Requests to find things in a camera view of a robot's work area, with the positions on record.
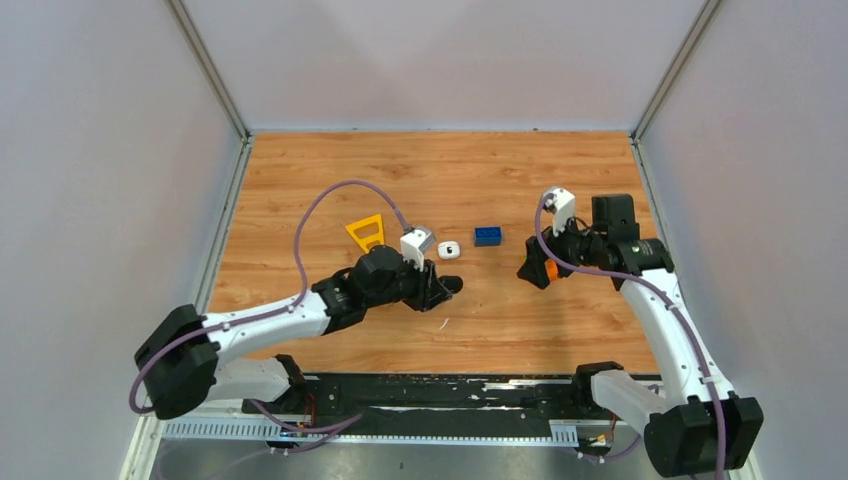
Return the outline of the white earbud charging case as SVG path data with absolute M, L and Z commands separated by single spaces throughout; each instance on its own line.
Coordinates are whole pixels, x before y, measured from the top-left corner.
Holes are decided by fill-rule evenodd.
M 461 256 L 461 247 L 456 241 L 444 241 L 438 244 L 437 254 L 442 260 L 454 260 Z

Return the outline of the black oval earbud case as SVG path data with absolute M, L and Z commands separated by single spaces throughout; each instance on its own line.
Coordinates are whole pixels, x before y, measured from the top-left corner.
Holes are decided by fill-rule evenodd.
M 439 282 L 444 287 L 444 289 L 449 291 L 451 294 L 459 293 L 464 286 L 464 282 L 459 276 L 440 276 Z

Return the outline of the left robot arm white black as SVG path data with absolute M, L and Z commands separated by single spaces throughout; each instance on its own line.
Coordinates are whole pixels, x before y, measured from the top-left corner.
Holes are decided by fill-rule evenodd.
M 170 420 L 207 401 L 271 402 L 298 411 L 306 386 L 279 360 L 246 355 L 301 338 L 321 337 L 362 322 L 376 307 L 403 303 L 428 312 L 463 289 L 459 276 L 441 276 L 431 260 L 422 265 L 389 246 L 377 246 L 287 299 L 248 309 L 201 314 L 192 304 L 171 310 L 134 355 L 139 370 L 130 407 Z

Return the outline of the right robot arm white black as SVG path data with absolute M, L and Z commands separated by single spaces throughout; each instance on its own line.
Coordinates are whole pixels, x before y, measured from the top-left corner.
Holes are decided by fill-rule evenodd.
M 677 290 L 669 251 L 641 235 L 632 196 L 594 196 L 591 210 L 584 223 L 573 193 L 543 193 L 517 276 L 539 289 L 575 273 L 610 279 L 640 322 L 663 391 L 614 361 L 584 364 L 574 375 L 573 408 L 589 418 L 608 411 L 629 424 L 664 478 L 742 469 L 764 423 L 758 400 L 740 396 L 716 365 Z

